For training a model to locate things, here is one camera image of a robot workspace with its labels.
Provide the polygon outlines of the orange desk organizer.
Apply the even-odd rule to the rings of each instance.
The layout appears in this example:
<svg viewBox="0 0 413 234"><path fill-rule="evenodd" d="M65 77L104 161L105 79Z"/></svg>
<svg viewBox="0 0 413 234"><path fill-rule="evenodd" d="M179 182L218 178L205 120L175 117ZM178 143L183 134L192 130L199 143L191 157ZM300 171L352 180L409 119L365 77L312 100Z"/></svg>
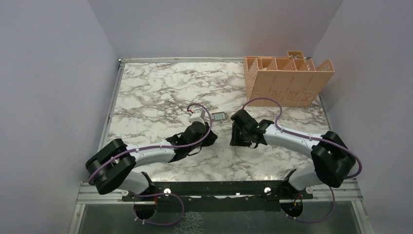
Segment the orange desk organizer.
<svg viewBox="0 0 413 234"><path fill-rule="evenodd" d="M301 51L285 57L244 58L246 99L252 106L307 107L335 73L330 59L315 66Z"/></svg>

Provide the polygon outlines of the grey teal staple box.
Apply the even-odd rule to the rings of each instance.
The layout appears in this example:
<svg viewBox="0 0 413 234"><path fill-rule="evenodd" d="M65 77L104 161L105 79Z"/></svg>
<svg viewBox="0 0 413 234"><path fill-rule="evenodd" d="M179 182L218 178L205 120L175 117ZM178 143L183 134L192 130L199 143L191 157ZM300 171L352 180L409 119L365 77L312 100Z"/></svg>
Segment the grey teal staple box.
<svg viewBox="0 0 413 234"><path fill-rule="evenodd" d="M225 112L216 112L211 114L212 121L221 121L226 119Z"/></svg>

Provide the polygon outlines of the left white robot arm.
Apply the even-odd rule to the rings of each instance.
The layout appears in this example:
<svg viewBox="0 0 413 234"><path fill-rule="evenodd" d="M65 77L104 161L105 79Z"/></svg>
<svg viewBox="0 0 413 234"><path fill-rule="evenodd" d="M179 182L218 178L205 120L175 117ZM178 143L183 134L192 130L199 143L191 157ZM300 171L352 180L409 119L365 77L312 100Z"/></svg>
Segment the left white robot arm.
<svg viewBox="0 0 413 234"><path fill-rule="evenodd" d="M218 136L207 122L193 122L185 131L159 143L132 146L116 138L100 149L85 164L90 174L88 183L101 195L115 189L129 190L141 200L151 198L153 183L145 172L133 169L153 163L170 163L195 154L196 148L211 146Z"/></svg>

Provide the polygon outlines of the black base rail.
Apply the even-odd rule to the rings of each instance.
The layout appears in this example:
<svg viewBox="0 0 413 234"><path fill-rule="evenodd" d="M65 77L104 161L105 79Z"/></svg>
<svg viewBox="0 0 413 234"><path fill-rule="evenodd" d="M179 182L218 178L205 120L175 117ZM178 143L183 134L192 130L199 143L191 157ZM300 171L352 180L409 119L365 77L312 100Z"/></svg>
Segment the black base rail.
<svg viewBox="0 0 413 234"><path fill-rule="evenodd" d="M276 211L281 203L312 199L305 190L288 192L280 180L221 182L155 182L156 197L140 198L122 192L122 201L157 212Z"/></svg>

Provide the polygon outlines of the aluminium table frame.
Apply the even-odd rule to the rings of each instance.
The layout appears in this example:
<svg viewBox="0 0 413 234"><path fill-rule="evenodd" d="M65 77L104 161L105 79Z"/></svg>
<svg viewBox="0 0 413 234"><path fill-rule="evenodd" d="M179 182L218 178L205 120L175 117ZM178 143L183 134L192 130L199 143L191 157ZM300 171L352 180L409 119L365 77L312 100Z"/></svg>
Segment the aluminium table frame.
<svg viewBox="0 0 413 234"><path fill-rule="evenodd" d="M211 71L214 68L222 68L223 74L238 84L243 84L242 58L140 58L122 59L116 78L115 89L107 114L107 122L99 142L99 148L115 137L115 131L126 129L120 126L119 108L121 108L120 92L126 88L126 79L131 76L132 71L143 71L150 69L151 73L161 71L174 71L178 78L184 77L186 68L197 68L208 79L213 79ZM221 181L267 181L278 180L286 171L286 162L280 161L275 165L273 171L259 169L251 165L246 170L246 176L224 177L218 180L218 172L206 172L204 177L190 179L189 176L167 171L165 177L159 177L159 173L166 170L165 165L155 164L150 166L149 171L154 182L221 182ZM302 230L305 233L336 233L339 226L346 233L369 234L371 227L363 204L363 195L355 179L344 182L340 188L329 190L325 185L316 185L309 193L312 199L306 199L304 218L320 218L328 211L331 202L335 202L334 213L329 219L319 224L300 224L289 221L283 212L276 211L232 211L232 212L187 212L185 218L178 224L172 226L173 233L211 233L212 229L207 226L207 216L215 219L220 218L223 222L230 222L240 230L246 227L247 221L252 219L256 213L270 220L268 227L259 228L250 226L253 233L269 233L271 229L282 229L291 226L292 230ZM115 190L106 195L99 195L96 188L81 183L78 192L75 214L69 232L72 234L87 234L98 227L106 233L136 233L138 226L130 215L132 202L122 201L122 192Z"/></svg>

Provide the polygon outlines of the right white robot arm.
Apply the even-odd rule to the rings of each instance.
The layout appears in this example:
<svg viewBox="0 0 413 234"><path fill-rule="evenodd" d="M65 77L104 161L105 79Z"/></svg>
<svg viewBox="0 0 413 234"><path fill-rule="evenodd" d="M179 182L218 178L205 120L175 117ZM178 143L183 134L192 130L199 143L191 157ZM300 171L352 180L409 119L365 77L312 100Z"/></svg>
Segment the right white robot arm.
<svg viewBox="0 0 413 234"><path fill-rule="evenodd" d="M338 188L356 163L339 136L331 131L323 135L305 134L276 126L263 119L257 122L247 111L238 110L232 120L231 146L256 148L258 145L283 147L312 160L313 164L289 172L280 187L286 198L294 198L301 190L325 184Z"/></svg>

